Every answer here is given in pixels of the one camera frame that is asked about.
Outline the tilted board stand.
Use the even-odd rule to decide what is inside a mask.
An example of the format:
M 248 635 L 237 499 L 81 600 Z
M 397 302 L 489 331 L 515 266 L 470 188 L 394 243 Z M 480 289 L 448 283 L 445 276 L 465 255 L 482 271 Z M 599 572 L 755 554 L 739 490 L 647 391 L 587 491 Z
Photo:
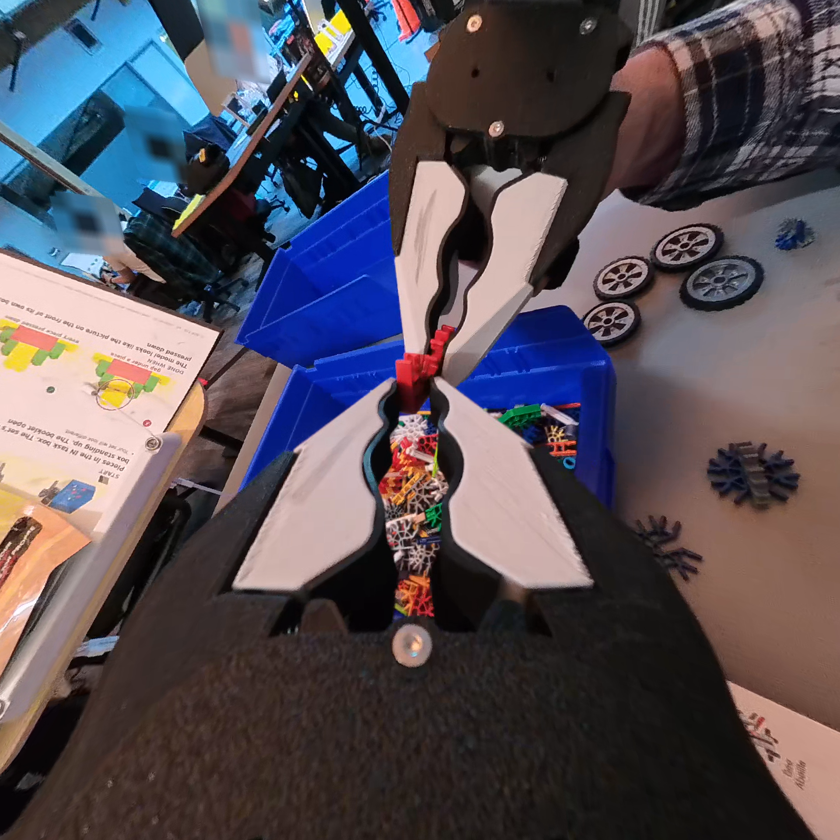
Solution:
M 39 714 L 43 697 L 64 672 L 172 483 L 205 412 L 204 389 L 196 382 L 165 432 L 155 435 L 157 449 L 141 447 L 120 484 L 115 508 L 102 516 L 91 543 L 68 561 L 56 593 L 3 672 L 3 726 Z

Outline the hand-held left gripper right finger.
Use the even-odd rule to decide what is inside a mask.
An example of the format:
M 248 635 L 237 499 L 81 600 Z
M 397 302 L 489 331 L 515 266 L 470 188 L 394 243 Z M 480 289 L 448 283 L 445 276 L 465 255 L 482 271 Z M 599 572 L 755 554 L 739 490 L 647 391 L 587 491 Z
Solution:
M 455 545 L 525 590 L 589 589 L 593 579 L 532 460 L 532 447 L 445 380 L 440 443 L 463 460 L 450 477 Z

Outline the pile of colourful toy pieces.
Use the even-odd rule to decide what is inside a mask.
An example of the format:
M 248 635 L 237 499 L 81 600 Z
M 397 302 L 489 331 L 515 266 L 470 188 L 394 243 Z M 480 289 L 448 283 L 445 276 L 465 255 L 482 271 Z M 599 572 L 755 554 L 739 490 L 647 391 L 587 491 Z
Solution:
M 524 403 L 486 413 L 527 444 L 574 471 L 581 404 Z M 438 460 L 438 428 L 428 406 L 402 413 L 391 432 L 392 462 L 379 484 L 385 535 L 397 572 L 393 619 L 432 617 L 431 573 L 438 556 L 448 480 Z

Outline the paper sheet on table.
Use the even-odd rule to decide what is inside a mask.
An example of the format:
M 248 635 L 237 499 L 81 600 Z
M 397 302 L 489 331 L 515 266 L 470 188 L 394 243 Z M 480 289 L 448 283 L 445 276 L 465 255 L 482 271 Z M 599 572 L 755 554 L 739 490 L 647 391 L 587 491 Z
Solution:
M 731 681 L 728 688 L 753 745 L 794 806 L 838 812 L 838 731 Z

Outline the empty blue plastic bin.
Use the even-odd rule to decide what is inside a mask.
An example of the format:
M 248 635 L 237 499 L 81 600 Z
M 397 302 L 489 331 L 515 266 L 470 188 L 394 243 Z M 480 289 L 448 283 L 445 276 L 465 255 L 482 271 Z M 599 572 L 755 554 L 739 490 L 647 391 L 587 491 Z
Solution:
M 292 368 L 400 333 L 388 174 L 278 248 L 236 344 Z

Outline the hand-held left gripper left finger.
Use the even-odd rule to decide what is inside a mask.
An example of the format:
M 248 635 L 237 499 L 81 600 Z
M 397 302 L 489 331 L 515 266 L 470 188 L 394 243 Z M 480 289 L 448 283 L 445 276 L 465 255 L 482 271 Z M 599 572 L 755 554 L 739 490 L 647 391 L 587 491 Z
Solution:
M 376 501 L 363 457 L 385 431 L 382 408 L 395 383 L 378 384 L 294 449 L 291 468 L 233 590 L 302 592 L 369 542 Z

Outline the small blue toy piece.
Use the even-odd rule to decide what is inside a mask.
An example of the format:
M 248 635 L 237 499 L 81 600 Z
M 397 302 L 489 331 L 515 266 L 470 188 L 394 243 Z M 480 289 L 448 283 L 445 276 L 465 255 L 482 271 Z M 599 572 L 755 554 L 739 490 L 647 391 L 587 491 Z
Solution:
M 801 217 L 787 217 L 777 227 L 773 246 L 783 252 L 803 249 L 812 245 L 816 233 L 811 225 Z
M 748 440 L 719 448 L 708 461 L 707 478 L 720 497 L 731 497 L 737 506 L 748 503 L 767 510 L 776 501 L 788 501 L 798 490 L 801 475 L 782 450 L 771 453 L 767 444 Z
M 680 521 L 648 515 L 645 521 L 636 520 L 633 530 L 665 572 L 677 574 L 683 581 L 689 581 L 699 573 L 699 564 L 704 560 L 702 555 L 678 544 L 682 530 Z

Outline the white instruction sheet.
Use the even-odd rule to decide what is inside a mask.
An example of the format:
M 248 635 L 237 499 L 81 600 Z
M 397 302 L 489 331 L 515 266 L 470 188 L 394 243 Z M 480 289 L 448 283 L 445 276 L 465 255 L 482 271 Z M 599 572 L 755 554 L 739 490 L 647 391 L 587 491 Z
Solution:
M 98 518 L 186 399 L 219 331 L 2 251 L 2 484 Z

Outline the person's right forearm plaid sleeve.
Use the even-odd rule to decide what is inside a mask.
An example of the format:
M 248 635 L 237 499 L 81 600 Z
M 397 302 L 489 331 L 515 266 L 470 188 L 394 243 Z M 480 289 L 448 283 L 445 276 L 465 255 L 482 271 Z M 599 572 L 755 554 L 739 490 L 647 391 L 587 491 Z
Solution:
M 649 38 L 679 74 L 685 147 L 636 203 L 680 211 L 838 167 L 838 2 L 734 2 Z

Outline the red toy connector piece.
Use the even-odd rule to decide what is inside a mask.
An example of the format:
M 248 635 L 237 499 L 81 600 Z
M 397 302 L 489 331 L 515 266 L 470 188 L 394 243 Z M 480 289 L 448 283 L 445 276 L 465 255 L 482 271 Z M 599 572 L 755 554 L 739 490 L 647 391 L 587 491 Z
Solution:
M 440 370 L 445 352 L 456 328 L 444 325 L 438 329 L 429 343 L 427 353 L 405 352 L 395 361 L 395 378 L 402 389 L 417 390 L 422 382 L 434 377 Z

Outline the person's right hand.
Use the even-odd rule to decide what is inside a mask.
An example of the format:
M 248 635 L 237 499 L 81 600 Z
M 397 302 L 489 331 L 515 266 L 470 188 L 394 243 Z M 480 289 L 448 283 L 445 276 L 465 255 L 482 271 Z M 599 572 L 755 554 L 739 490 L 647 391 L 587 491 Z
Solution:
M 675 169 L 685 147 L 679 74 L 663 46 L 648 46 L 632 56 L 614 75 L 611 90 L 625 92 L 631 101 L 602 197 L 656 186 Z

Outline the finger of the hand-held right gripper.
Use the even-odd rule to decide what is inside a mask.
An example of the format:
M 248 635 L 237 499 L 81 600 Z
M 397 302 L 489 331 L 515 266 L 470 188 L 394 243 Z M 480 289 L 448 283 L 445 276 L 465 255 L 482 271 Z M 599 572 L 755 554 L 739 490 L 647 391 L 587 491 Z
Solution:
M 534 295 L 532 273 L 568 187 L 534 172 L 501 185 L 490 208 L 490 251 L 465 291 L 464 315 L 448 342 L 447 382 L 466 380 Z
M 434 332 L 432 312 L 445 288 L 444 250 L 464 216 L 468 186 L 444 161 L 420 161 L 415 170 L 395 279 L 405 352 L 426 354 Z

